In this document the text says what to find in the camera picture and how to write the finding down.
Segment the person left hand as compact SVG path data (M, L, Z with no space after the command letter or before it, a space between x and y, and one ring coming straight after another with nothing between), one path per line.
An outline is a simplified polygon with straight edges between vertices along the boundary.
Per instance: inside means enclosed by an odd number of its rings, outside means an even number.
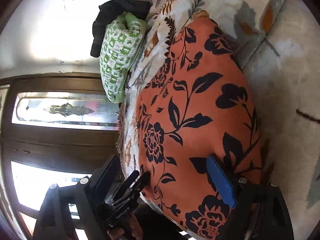
M134 239L143 239L143 230L133 213L128 216L125 227L112 228L111 230L108 230L107 233L110 239L121 239L121 237L128 239L129 233Z

